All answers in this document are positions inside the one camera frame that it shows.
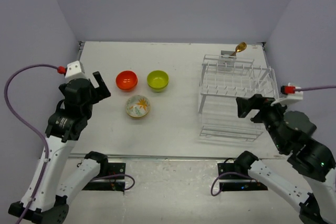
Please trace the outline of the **teal patterned white bowl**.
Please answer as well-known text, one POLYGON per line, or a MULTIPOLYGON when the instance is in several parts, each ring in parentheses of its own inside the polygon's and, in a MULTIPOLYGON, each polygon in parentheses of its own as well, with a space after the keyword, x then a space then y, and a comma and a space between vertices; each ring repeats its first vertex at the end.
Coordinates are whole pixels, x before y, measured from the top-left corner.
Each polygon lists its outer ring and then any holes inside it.
POLYGON ((126 113, 128 116, 134 118, 134 119, 141 119, 145 116, 147 116, 150 113, 150 110, 143 110, 138 108, 132 108, 132 109, 126 109, 126 113))

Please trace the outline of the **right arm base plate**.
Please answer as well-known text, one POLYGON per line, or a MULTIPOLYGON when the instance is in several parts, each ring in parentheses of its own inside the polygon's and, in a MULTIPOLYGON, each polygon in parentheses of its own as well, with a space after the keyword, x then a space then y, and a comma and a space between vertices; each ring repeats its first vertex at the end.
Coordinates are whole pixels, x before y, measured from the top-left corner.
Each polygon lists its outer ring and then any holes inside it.
MULTIPOLYGON (((243 175, 247 174, 241 172, 239 168, 235 167, 233 159, 226 159, 222 163, 217 163, 218 174, 222 175, 224 173, 240 173, 243 175)), ((219 179, 219 189, 222 192, 225 191, 267 191, 268 188, 264 184, 257 182, 250 177, 241 177, 236 174, 226 174, 219 179)))

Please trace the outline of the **orange bowl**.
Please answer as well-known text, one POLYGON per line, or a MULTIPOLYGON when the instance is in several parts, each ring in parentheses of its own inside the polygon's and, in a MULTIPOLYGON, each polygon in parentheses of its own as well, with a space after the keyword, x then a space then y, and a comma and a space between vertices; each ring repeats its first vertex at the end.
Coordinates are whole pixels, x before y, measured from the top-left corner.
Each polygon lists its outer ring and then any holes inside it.
POLYGON ((131 92, 138 84, 138 79, 135 77, 118 77, 116 78, 117 87, 124 92, 131 92))
POLYGON ((131 90, 138 84, 137 75, 130 70, 122 71, 116 76, 116 85, 121 90, 131 90))

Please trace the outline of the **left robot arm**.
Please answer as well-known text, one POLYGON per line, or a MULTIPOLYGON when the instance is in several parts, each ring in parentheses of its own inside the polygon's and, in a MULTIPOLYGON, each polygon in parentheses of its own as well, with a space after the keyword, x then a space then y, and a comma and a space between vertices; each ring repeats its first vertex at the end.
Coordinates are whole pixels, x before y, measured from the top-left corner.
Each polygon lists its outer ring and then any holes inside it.
POLYGON ((94 72, 93 77, 98 83, 96 88, 86 77, 77 77, 59 86, 64 99, 48 120, 43 136, 45 147, 31 185, 22 199, 8 209, 19 221, 63 223, 71 202, 84 187, 92 179, 108 175, 107 156, 91 151, 82 166, 60 183, 67 159, 92 116, 93 105, 111 95, 100 72, 94 72))

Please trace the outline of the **green bowl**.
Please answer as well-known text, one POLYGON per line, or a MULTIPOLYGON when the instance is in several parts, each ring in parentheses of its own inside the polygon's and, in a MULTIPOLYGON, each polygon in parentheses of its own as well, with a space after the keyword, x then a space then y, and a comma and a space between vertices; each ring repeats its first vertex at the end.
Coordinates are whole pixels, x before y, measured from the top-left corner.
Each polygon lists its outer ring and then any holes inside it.
POLYGON ((162 70, 154 70, 147 76, 147 84, 155 90, 164 89, 169 83, 169 75, 162 70))
POLYGON ((147 84, 153 92, 163 92, 169 84, 167 79, 155 77, 153 79, 148 79, 147 84))

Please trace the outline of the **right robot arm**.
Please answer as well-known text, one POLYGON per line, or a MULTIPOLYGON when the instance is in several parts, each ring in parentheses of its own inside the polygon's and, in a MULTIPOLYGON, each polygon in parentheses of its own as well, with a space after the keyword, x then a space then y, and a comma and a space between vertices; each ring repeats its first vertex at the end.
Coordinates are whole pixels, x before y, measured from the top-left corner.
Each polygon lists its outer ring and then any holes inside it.
POLYGON ((335 223, 335 158, 328 147, 312 138, 316 125, 304 113, 288 111, 286 105, 261 94, 238 97, 236 103, 239 118, 245 118, 251 110, 258 111, 250 120, 265 126, 279 154, 288 157, 288 163, 311 191, 300 191, 249 151, 235 159, 235 174, 273 190, 298 212, 303 223, 335 223))

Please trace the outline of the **yellow floral white bowl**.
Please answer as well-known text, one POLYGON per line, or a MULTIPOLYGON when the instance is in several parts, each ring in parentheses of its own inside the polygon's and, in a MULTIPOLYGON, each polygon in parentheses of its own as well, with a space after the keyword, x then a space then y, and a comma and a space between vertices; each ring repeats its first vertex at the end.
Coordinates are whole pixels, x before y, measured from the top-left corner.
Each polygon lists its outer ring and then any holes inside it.
POLYGON ((125 111, 126 109, 138 108, 143 110, 150 110, 151 104, 147 97, 143 95, 134 95, 126 101, 125 111))

